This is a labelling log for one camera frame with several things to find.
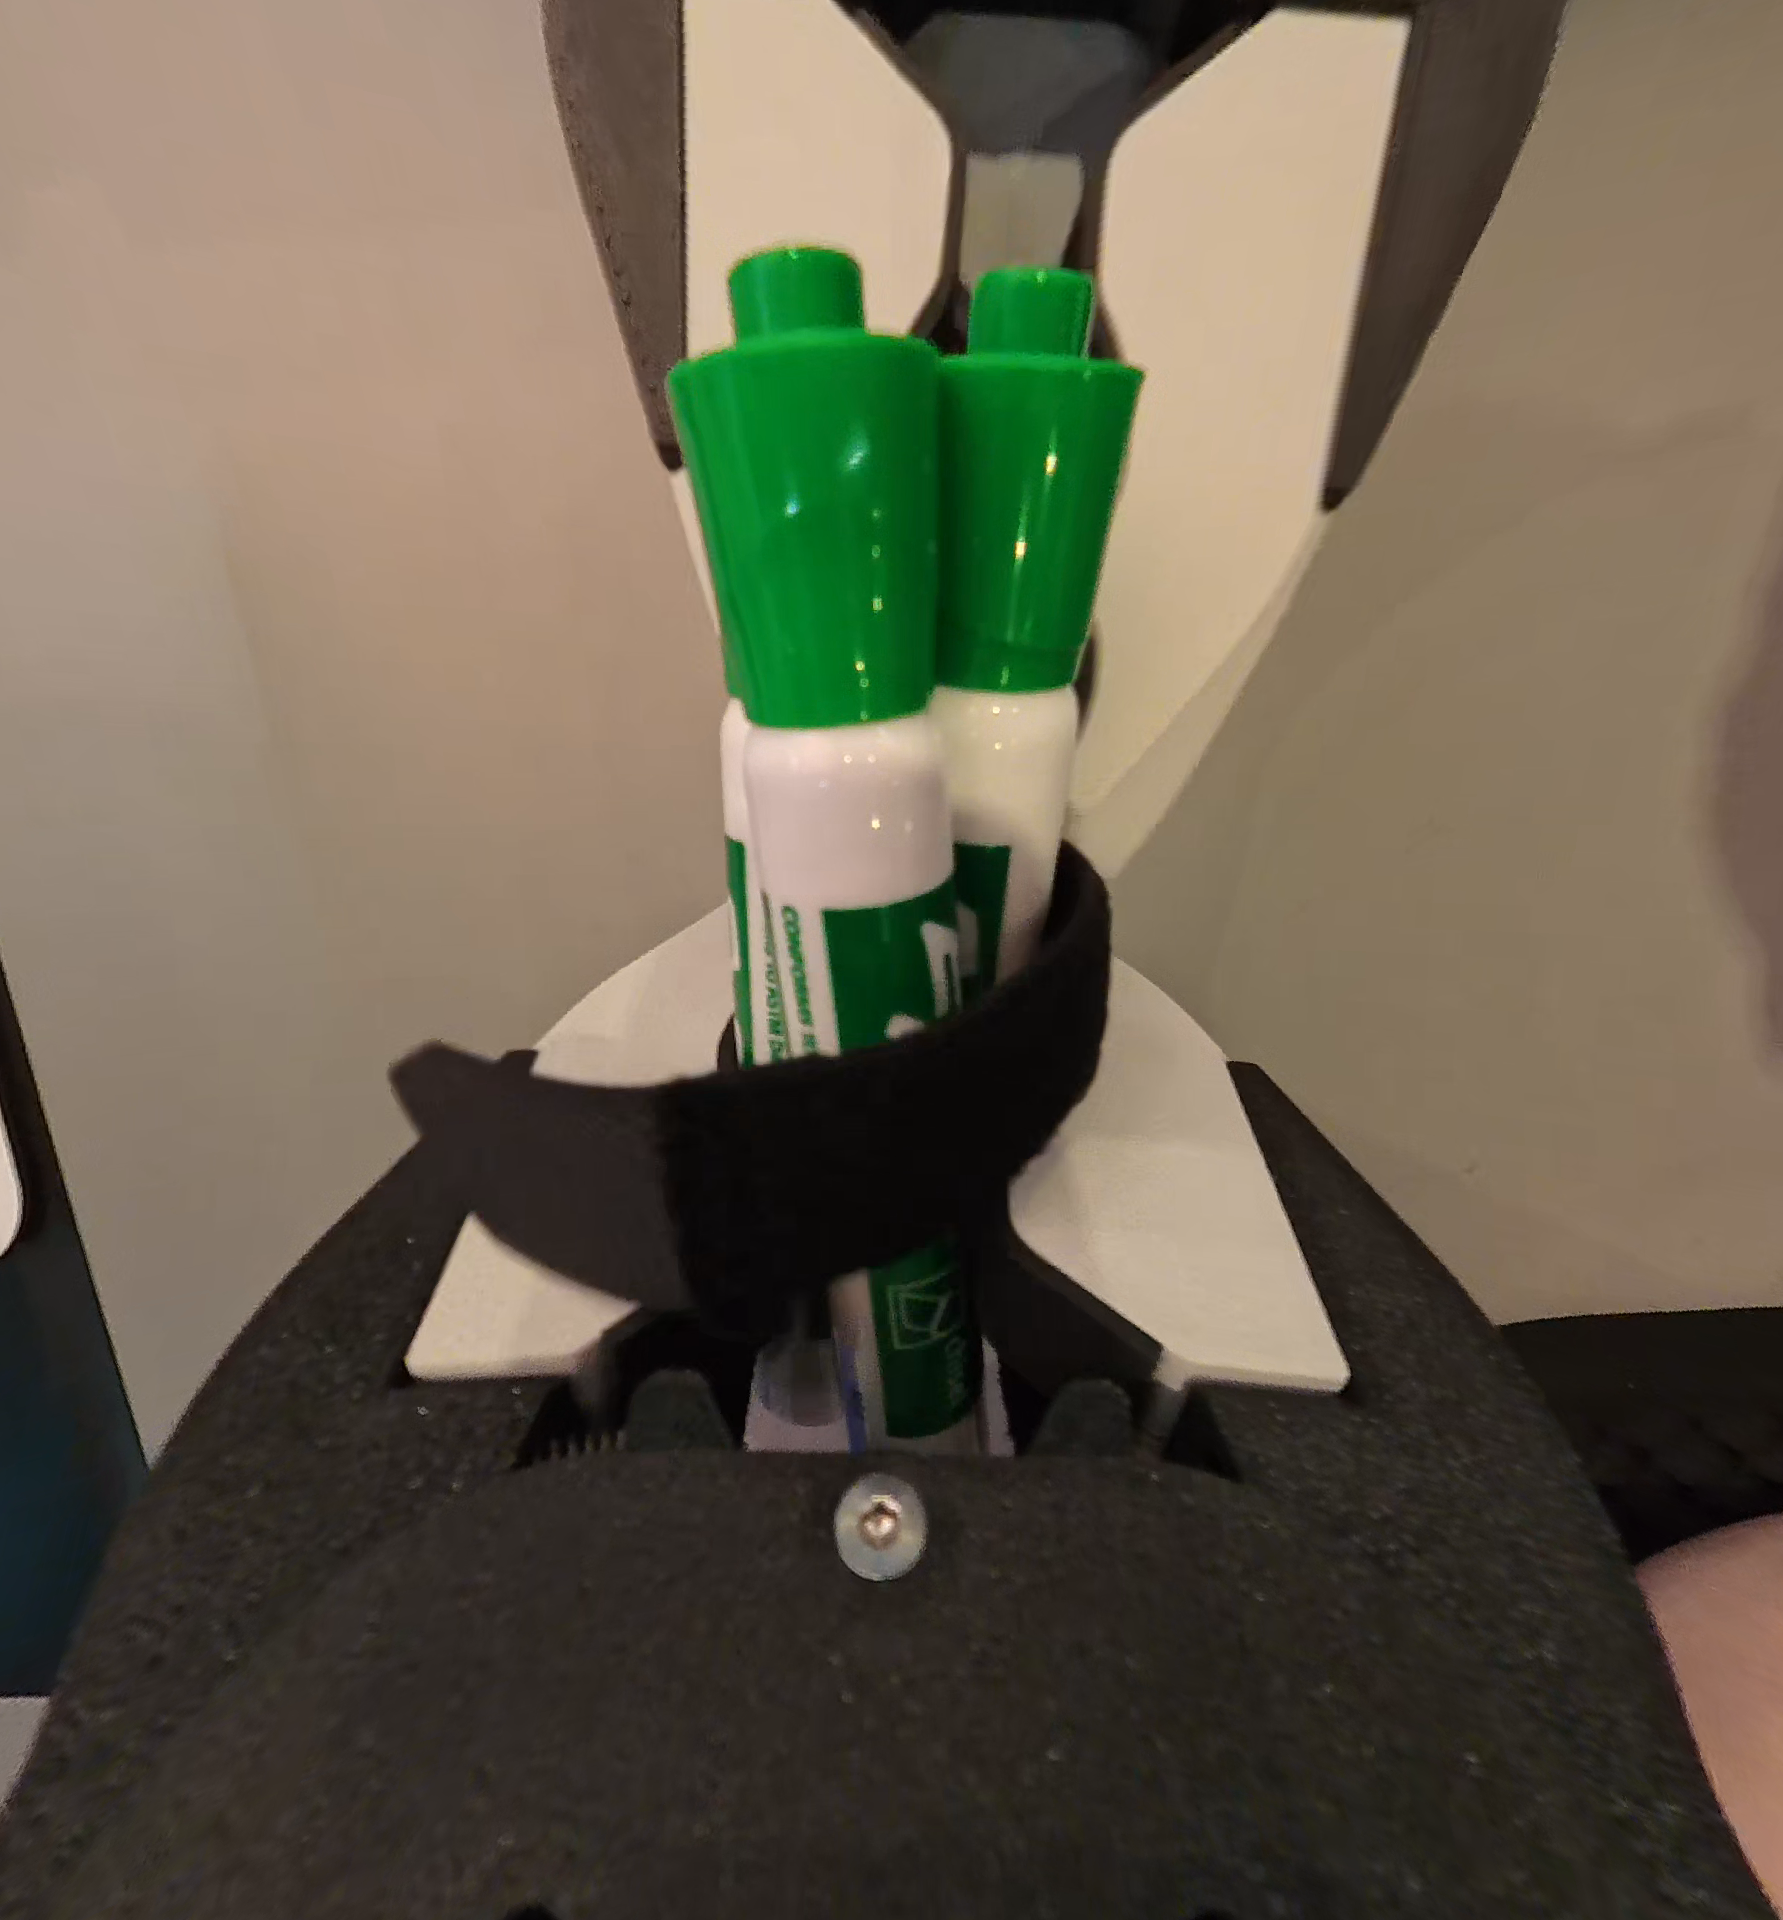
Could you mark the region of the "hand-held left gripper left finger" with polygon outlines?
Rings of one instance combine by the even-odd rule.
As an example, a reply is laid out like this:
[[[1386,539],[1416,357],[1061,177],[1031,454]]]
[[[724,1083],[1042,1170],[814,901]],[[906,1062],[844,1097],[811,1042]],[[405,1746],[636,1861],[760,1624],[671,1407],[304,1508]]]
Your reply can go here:
[[[546,1080],[650,1088],[709,1071],[731,1021],[728,959],[638,959],[542,1038]],[[550,1274],[476,1220],[459,1229],[405,1355],[413,1378],[577,1372],[636,1306]]]

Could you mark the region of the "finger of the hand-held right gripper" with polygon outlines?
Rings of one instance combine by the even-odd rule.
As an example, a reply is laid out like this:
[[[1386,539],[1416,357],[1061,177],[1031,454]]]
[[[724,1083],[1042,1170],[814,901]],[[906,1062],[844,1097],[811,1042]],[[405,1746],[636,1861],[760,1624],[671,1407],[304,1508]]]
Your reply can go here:
[[[1071,842],[1116,877],[1180,799],[1319,536],[1408,24],[1279,8],[1145,107],[1100,290],[1145,372],[1096,601]]]
[[[891,43],[837,3],[685,3],[679,357],[736,335],[728,273],[776,244],[861,269],[876,331],[950,302],[950,131]]]

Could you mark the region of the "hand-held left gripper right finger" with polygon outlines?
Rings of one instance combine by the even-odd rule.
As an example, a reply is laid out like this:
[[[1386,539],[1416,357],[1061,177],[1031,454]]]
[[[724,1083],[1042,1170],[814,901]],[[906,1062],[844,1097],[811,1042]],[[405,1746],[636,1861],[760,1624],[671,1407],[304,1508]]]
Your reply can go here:
[[[1156,1387],[1346,1387],[1222,1049],[1112,959],[1096,1076],[1009,1189],[1022,1242],[1156,1345]]]

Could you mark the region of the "person's left forearm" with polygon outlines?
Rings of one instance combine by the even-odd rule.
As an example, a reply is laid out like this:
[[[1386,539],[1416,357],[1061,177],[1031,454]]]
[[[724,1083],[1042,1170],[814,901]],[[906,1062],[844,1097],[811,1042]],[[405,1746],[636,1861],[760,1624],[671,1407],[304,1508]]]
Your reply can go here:
[[[1637,1579],[1719,1806],[1783,1917],[1783,1516],[1653,1553]]]

